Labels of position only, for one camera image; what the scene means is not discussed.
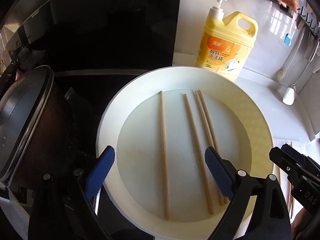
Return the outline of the person's right hand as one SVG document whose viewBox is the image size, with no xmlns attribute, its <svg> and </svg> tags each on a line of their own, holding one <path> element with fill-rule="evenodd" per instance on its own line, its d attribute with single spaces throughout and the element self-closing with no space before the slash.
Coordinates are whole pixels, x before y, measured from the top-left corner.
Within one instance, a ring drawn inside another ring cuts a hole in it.
<svg viewBox="0 0 320 240">
<path fill-rule="evenodd" d="M 292 239 L 320 240 L 319 212 L 312 216 L 302 208 L 291 224 Z"/>
</svg>

